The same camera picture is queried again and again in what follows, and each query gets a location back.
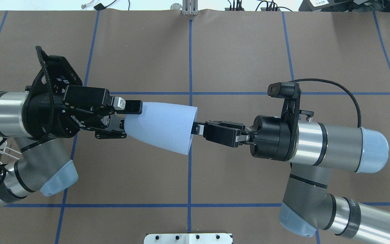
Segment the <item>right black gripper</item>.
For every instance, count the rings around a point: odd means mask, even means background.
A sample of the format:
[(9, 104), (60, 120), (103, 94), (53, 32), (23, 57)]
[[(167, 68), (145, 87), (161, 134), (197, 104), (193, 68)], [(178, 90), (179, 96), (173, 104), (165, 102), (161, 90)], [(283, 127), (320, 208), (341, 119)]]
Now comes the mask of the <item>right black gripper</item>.
[[(297, 139), (299, 117), (286, 119), (257, 116), (249, 127), (250, 152), (259, 159), (286, 162), (291, 159)], [(246, 126), (230, 121), (206, 121), (195, 123), (195, 134), (207, 141), (237, 148), (249, 141)]]

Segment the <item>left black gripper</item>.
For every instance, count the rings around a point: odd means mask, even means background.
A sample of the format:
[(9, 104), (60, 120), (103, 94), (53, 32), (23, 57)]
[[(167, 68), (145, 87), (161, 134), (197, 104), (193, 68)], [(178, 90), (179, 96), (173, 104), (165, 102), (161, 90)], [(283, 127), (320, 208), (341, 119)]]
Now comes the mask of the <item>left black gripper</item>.
[(64, 92), (54, 94), (51, 106), (44, 85), (26, 86), (23, 124), (28, 138), (71, 138), (80, 130), (95, 131), (96, 139), (124, 139), (125, 119), (112, 115), (142, 114), (142, 100), (111, 96), (105, 88), (68, 85)]

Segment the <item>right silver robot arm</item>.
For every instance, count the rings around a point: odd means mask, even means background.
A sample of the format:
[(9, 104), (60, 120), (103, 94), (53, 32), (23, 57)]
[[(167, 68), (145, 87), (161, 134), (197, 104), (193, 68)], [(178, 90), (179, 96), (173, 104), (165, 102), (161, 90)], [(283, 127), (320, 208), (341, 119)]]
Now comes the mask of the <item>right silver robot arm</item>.
[(312, 237), (317, 230), (371, 244), (390, 244), (390, 212), (328, 192), (333, 170), (377, 173), (389, 145), (378, 131), (257, 116), (252, 126), (225, 121), (194, 122), (192, 134), (251, 155), (291, 164), (279, 221), (288, 231)]

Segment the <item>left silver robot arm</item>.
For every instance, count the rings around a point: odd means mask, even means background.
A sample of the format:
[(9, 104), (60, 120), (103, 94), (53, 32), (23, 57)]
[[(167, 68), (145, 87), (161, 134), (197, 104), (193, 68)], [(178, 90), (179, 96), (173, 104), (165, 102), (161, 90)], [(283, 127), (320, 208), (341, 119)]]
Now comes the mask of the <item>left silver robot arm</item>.
[(104, 88), (67, 85), (50, 100), (43, 84), (29, 91), (0, 91), (0, 207), (40, 190), (52, 196), (73, 185), (77, 171), (62, 138), (80, 130), (125, 138), (119, 114), (140, 114), (142, 102), (110, 96)]

